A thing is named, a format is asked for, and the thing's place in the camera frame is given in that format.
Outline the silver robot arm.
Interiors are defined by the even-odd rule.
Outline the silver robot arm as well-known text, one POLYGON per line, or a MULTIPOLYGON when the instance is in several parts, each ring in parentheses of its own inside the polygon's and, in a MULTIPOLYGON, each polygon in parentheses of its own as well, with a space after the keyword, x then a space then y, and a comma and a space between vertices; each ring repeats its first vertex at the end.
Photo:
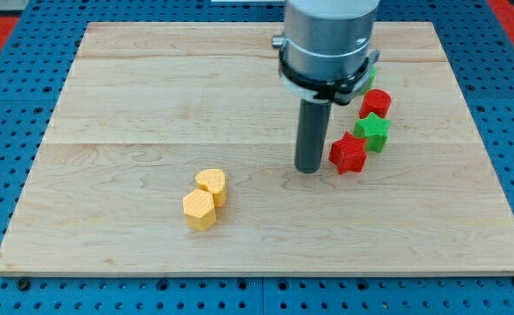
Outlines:
POLYGON ((379 0, 287 0, 283 31, 272 37, 278 74, 311 103, 349 104, 370 78, 368 52, 379 0))

